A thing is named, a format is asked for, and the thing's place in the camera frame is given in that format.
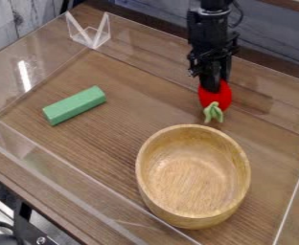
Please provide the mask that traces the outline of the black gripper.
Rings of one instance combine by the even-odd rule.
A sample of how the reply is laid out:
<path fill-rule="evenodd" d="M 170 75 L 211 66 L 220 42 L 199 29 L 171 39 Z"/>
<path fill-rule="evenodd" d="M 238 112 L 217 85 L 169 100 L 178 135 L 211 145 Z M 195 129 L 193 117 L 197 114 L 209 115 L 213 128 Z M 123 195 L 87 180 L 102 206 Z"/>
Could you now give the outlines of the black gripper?
<path fill-rule="evenodd" d="M 233 55 L 240 49 L 240 33 L 233 28 L 241 21 L 229 24 L 232 5 L 241 10 L 237 0 L 195 0 L 187 9 L 190 74 L 211 93 L 221 88 L 221 69 L 222 79 L 230 79 Z"/>

